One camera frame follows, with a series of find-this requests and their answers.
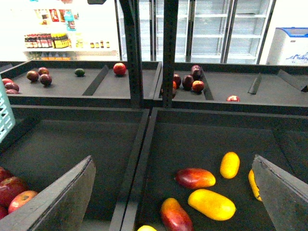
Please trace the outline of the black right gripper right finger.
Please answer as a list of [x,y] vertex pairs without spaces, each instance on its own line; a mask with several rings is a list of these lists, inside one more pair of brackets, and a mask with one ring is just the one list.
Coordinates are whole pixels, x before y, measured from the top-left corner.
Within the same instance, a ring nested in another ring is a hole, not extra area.
[[275,229],[306,231],[308,185],[260,155],[255,155],[252,169],[263,205]]

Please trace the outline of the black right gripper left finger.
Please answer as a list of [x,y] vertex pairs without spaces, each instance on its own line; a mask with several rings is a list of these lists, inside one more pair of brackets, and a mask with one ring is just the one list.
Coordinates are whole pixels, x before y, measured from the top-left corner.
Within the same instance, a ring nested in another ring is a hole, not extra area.
[[0,221],[2,231],[77,231],[96,174],[89,155],[21,208]]

